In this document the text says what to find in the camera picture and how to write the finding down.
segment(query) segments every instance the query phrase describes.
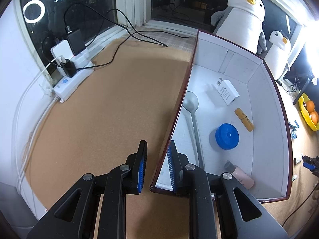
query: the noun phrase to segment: small penguin plush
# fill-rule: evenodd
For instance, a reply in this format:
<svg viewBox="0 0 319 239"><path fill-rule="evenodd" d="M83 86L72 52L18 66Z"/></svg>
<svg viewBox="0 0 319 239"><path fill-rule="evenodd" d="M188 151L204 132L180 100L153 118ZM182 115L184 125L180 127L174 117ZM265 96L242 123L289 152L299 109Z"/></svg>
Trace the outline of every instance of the small penguin plush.
<svg viewBox="0 0 319 239"><path fill-rule="evenodd" d="M289 69L288 57L291 50L290 40L280 31L273 31L269 38L268 50L265 53L264 60L268 65L275 80L283 74L285 67Z"/></svg>
<svg viewBox="0 0 319 239"><path fill-rule="evenodd" d="M228 7L211 16L213 34L232 41L256 54L267 50L262 29L265 8L261 0L228 0Z"/></svg>

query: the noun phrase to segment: fruit bowl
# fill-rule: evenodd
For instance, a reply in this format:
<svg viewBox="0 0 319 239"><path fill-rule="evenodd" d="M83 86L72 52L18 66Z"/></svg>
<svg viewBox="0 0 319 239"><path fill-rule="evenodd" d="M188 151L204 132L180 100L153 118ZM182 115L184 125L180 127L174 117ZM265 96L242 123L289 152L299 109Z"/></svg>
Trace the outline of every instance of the fruit bowl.
<svg viewBox="0 0 319 239"><path fill-rule="evenodd" d="M308 126L313 131L318 131L319 130L319 122L317 123L317 126L315 126L315 124L311 120L309 112L307 111L307 109L304 106L304 102L306 103L307 101L310 101L310 99L308 98L307 94L303 93L298 100L301 114L302 114L303 118L305 119L306 123L308 124Z"/></svg>

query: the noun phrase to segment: orange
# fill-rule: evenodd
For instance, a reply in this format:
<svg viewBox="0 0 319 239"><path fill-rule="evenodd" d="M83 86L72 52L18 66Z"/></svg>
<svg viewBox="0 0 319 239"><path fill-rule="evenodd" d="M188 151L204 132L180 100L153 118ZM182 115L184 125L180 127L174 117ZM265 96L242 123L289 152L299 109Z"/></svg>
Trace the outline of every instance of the orange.
<svg viewBox="0 0 319 239"><path fill-rule="evenodd" d="M310 117L311 117L311 121L315 124L315 126L317 125L318 123L318 117L317 115L315 114L315 112L311 112L310 113Z"/></svg>
<svg viewBox="0 0 319 239"><path fill-rule="evenodd" d="M314 112L314 110L315 110L315 104L314 104L314 102L313 101L307 101L306 102L306 109L307 109L307 111L309 112L309 114L311 113L311 112Z"/></svg>
<svg viewBox="0 0 319 239"><path fill-rule="evenodd" d="M319 121L319 115L316 111L314 111L315 115L317 116L317 120Z"/></svg>

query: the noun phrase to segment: glass window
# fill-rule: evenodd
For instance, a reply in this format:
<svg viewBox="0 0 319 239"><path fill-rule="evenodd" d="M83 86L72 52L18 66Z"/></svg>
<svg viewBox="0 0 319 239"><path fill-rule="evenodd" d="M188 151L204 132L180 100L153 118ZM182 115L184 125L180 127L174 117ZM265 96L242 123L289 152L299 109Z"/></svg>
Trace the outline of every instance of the glass window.
<svg viewBox="0 0 319 239"><path fill-rule="evenodd" d="M211 15L226 9L228 0L152 0L154 20L162 20L213 32ZM291 38L296 22L270 0L262 0L265 8L263 31L269 40L274 30Z"/></svg>
<svg viewBox="0 0 319 239"><path fill-rule="evenodd" d="M53 59L50 49L55 45L55 37L65 39L66 31L63 21L65 10L73 3L84 3L103 15L115 8L115 0L20 0L26 27L31 40L42 59L44 65L47 61L44 59L41 44L45 40L44 53L49 59ZM114 11L108 14L108 18L116 21ZM90 41L100 30L99 33L113 26L109 21L104 21L95 12L83 5L73 5L66 13L65 20L72 30L80 29L85 42ZM52 74L55 66L51 65L48 72Z"/></svg>

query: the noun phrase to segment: blue lid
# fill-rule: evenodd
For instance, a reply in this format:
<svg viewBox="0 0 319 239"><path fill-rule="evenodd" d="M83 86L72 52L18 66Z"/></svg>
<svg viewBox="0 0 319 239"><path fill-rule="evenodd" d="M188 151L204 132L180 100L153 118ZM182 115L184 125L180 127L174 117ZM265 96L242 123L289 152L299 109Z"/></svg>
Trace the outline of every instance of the blue lid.
<svg viewBox="0 0 319 239"><path fill-rule="evenodd" d="M224 123L219 126L216 130L215 138L217 144L224 150L235 148L239 142L237 129L229 123Z"/></svg>

